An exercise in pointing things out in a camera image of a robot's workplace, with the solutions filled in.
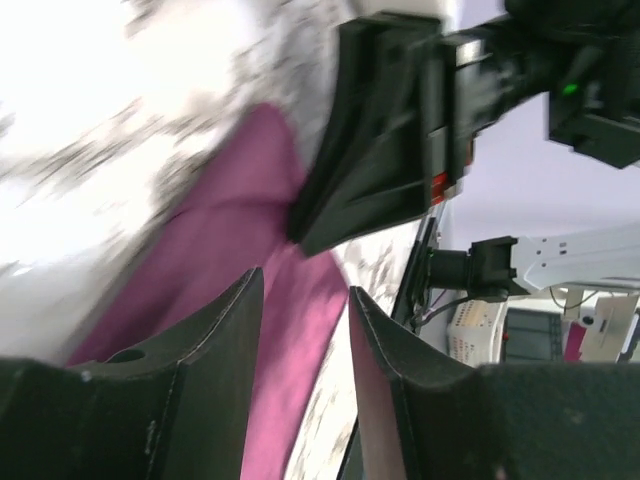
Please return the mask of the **purple satin napkin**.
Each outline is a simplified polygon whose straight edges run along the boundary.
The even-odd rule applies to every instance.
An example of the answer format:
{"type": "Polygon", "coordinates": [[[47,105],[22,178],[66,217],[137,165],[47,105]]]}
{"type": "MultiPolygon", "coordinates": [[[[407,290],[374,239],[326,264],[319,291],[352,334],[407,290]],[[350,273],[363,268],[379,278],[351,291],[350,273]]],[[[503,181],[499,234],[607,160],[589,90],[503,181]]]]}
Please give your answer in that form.
{"type": "Polygon", "coordinates": [[[215,299],[245,271],[264,309],[241,475],[280,479],[347,299],[333,256],[286,237],[304,170],[283,114],[257,106],[170,214],[151,251],[72,355],[105,360],[215,299]]]}

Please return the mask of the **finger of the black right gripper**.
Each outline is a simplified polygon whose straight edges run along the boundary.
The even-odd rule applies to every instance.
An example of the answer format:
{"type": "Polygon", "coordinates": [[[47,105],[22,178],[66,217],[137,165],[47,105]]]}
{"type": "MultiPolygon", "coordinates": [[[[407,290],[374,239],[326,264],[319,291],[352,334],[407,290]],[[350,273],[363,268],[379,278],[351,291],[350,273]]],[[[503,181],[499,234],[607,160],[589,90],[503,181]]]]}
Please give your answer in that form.
{"type": "Polygon", "coordinates": [[[435,129],[413,115],[325,138],[299,195],[308,256],[414,220],[432,205],[435,129]]]}

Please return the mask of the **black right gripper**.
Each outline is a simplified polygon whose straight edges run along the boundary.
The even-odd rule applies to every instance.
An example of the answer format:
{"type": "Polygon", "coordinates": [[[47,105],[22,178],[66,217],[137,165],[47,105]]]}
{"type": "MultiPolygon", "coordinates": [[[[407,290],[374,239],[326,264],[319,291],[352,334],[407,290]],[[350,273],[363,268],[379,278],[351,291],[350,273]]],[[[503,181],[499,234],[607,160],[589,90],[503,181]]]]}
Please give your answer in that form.
{"type": "Polygon", "coordinates": [[[639,161],[639,4],[507,1],[450,34],[434,17],[378,12],[340,25],[334,100],[290,210],[298,245],[339,245],[424,215],[458,192],[475,136],[545,93],[547,137],[624,169],[639,161]]]}

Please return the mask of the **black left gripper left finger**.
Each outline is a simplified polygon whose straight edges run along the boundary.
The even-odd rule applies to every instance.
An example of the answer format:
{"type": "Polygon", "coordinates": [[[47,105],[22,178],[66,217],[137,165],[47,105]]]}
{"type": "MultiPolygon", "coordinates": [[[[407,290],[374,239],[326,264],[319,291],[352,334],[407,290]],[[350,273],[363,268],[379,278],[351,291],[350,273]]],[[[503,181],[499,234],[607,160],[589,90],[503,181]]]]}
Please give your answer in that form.
{"type": "Polygon", "coordinates": [[[236,479],[263,308],[247,271],[209,305],[105,362],[1,362],[5,479],[236,479]]]}

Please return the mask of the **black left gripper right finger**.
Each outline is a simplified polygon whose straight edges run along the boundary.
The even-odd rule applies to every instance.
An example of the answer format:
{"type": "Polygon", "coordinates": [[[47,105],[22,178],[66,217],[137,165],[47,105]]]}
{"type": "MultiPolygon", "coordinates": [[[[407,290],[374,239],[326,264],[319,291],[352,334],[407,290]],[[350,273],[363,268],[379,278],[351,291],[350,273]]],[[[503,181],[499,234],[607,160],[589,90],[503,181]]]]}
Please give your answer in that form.
{"type": "Polygon", "coordinates": [[[635,364],[473,368],[349,294],[364,471],[370,479],[635,479],[635,364]]]}

